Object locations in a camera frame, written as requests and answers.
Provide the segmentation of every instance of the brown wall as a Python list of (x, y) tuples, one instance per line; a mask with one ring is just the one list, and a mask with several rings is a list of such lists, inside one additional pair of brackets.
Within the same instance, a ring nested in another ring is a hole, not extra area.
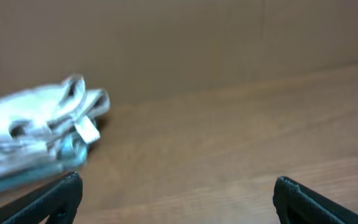
[(0, 1), (0, 95), (85, 73), (113, 104), (358, 63), (358, 1)]

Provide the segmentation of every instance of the cardboard wall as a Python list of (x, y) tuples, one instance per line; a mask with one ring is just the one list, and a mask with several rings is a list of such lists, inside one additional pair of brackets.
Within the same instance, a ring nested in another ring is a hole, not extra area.
[(0, 96), (70, 72), (113, 104), (358, 63), (358, 1), (0, 1)]

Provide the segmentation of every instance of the wood grain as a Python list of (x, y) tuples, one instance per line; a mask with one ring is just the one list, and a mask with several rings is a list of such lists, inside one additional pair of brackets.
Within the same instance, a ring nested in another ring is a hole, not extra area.
[(358, 66), (114, 107), (77, 223), (278, 223), (287, 175), (358, 212)]

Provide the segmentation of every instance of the wooden surface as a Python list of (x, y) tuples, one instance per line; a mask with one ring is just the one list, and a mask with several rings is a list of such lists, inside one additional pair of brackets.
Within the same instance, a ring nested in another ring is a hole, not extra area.
[(358, 1), (0, 1), (0, 96), (112, 108), (76, 223), (278, 223), (287, 175), (358, 212)]
[(278, 223), (287, 175), (358, 213), (358, 66), (112, 108), (77, 223)]

